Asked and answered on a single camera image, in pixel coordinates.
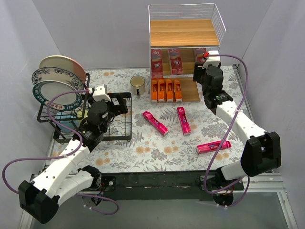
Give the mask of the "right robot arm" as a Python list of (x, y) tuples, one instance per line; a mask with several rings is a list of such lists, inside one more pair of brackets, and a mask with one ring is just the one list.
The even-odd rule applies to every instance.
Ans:
[(228, 189), (234, 181), (245, 176), (255, 177), (281, 166), (280, 136), (267, 132), (248, 118), (223, 89), (224, 73), (220, 66), (196, 63), (193, 81), (202, 86), (205, 105), (226, 122), (244, 145), (239, 161), (216, 170), (215, 176), (207, 179), (208, 189)]

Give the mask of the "yellow-green cup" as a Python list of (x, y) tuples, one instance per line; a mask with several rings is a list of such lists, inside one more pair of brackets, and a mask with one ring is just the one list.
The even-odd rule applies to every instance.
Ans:
[(79, 118), (81, 120), (86, 118), (87, 116), (88, 116), (88, 111), (87, 110), (77, 112), (77, 118)]

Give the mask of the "green-rimmed white plate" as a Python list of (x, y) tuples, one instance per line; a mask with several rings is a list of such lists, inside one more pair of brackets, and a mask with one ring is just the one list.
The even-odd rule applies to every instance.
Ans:
[[(32, 93), (35, 99), (42, 105), (47, 106), (52, 98), (65, 93), (72, 92), (75, 89), (59, 81), (45, 80), (38, 82), (33, 86)], [(71, 93), (60, 96), (51, 104), (51, 108), (61, 111), (70, 111), (78, 108), (82, 104), (80, 93)]]

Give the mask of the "aluminium frame base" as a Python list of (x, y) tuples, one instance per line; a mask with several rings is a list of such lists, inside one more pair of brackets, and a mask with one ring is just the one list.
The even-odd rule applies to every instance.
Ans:
[(140, 194), (144, 194), (147, 188), (152, 189), (153, 197), (159, 197), (161, 195), (160, 192), (162, 189), (173, 188), (173, 187), (192, 187), (192, 186), (200, 187), (201, 190), (211, 195), (216, 195), (217, 193), (220, 193), (231, 186), (241, 184), (243, 178), (247, 178), (247, 179), (253, 178), (253, 177), (245, 176), (243, 178), (237, 179), (234, 182), (229, 183), (229, 185), (225, 186), (224, 188), (212, 187), (209, 190), (206, 181), (211, 177), (208, 174), (209, 174), (209, 170), (199, 170), (193, 172), (164, 172), (164, 173), (144, 172), (144, 173), (127, 173), (124, 175), (112, 173), (106, 176), (102, 174), (102, 178), (109, 179), (112, 181), (109, 184), (108, 188), (104, 191), (106, 192), (114, 191), (116, 197), (118, 197), (123, 190), (128, 190), (129, 192), (137, 191)]

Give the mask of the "orange toothpaste box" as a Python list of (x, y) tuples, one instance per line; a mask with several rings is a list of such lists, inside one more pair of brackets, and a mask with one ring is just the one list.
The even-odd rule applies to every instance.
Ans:
[(166, 102), (171, 103), (173, 102), (173, 81), (170, 78), (165, 80), (166, 85)]
[(182, 102), (182, 90), (179, 79), (174, 79), (174, 95), (176, 102)]
[(151, 80), (151, 100), (152, 103), (158, 103), (158, 79)]
[(163, 78), (160, 78), (160, 79), (158, 79), (158, 102), (159, 103), (165, 102), (165, 91), (166, 91), (165, 80)]

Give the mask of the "floral table mat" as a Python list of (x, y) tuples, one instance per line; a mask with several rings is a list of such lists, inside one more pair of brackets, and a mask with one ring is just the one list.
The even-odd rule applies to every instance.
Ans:
[[(221, 140), (227, 124), (208, 110), (202, 101), (181, 103), (191, 128), (191, 134), (184, 136), (177, 114), (180, 105), (151, 103), (148, 69), (90, 71), (90, 84), (104, 83), (109, 92), (128, 92), (130, 79), (136, 75), (145, 78), (146, 90), (141, 96), (132, 96), (131, 140), (101, 142), (79, 163), (80, 168), (90, 165), (103, 173), (204, 170), (207, 167), (217, 169), (240, 159), (244, 146), (235, 133), (227, 137), (231, 148), (216, 155), (212, 152), (197, 154), (197, 145)], [(165, 136), (143, 117), (145, 111), (169, 129)]]

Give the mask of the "cream enamel mug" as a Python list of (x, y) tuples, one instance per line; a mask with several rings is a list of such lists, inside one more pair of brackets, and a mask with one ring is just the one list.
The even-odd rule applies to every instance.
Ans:
[(130, 79), (131, 92), (137, 96), (145, 92), (145, 79), (140, 75), (133, 76)]

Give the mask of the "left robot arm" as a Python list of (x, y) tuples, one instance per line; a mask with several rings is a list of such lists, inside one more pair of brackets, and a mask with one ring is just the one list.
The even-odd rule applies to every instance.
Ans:
[(112, 182), (103, 179), (101, 172), (85, 166), (71, 178), (68, 174), (104, 139), (116, 116), (128, 113), (126, 99), (129, 93), (111, 93), (109, 99), (91, 102), (87, 117), (66, 148), (40, 175), (19, 187), (20, 206), (42, 224), (49, 222), (59, 206), (78, 192), (89, 189), (103, 192)]

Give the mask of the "red 3D toothpaste box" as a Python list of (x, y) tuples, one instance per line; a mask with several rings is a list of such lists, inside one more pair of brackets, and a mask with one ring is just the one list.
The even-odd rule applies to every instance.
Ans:
[(204, 58), (204, 54), (207, 52), (207, 49), (206, 48), (195, 48), (193, 50), (193, 52), (194, 52), (195, 62), (204, 64), (206, 61), (206, 59)]
[(161, 49), (151, 49), (152, 78), (163, 78), (163, 59)]
[(168, 49), (168, 56), (170, 62), (171, 75), (182, 75), (183, 64), (180, 55), (180, 50), (178, 48), (170, 48)]

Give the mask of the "blue floral plate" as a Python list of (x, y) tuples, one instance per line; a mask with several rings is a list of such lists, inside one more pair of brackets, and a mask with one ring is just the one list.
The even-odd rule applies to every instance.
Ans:
[(31, 81), (33, 85), (45, 80), (66, 83), (72, 86), (76, 91), (84, 89), (82, 81), (75, 74), (58, 67), (39, 68), (32, 74)]

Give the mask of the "beige pink-rimmed plate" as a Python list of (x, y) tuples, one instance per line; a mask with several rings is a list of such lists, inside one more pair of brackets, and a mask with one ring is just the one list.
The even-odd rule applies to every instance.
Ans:
[(75, 74), (83, 83), (86, 82), (87, 76), (84, 68), (74, 59), (62, 56), (52, 55), (41, 60), (39, 68), (58, 67)]

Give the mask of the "blue cup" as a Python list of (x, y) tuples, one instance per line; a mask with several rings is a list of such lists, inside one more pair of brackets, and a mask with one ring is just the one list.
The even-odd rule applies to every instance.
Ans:
[(78, 125), (79, 123), (78, 120), (75, 120), (75, 115), (67, 114), (65, 112), (58, 112), (54, 118), (57, 119), (59, 123), (62, 123), (73, 130), (75, 129), (75, 126), (73, 124)]

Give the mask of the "pink toothpaste box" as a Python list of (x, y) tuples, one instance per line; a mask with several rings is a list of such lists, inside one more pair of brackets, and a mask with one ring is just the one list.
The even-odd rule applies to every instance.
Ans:
[[(221, 141), (215, 141), (215, 142), (210, 142), (210, 143), (206, 143), (206, 144), (202, 144), (202, 145), (198, 145), (196, 146), (196, 152), (197, 154), (205, 154), (205, 153), (210, 153), (210, 152), (215, 152), (219, 145), (220, 145)], [(224, 149), (228, 149), (231, 148), (232, 145), (229, 141), (225, 141), (222, 146), (221, 146), (221, 150)]]
[(168, 133), (169, 129), (159, 122), (150, 112), (145, 111), (142, 115), (162, 136)]
[(191, 128), (190, 128), (190, 125), (189, 125), (189, 123), (187, 121), (187, 118), (186, 118), (185, 109), (183, 107), (178, 107), (177, 108), (177, 114), (178, 114), (178, 117), (179, 117), (179, 121), (180, 121), (180, 124), (181, 124), (183, 135), (184, 136), (190, 135), (191, 134)]

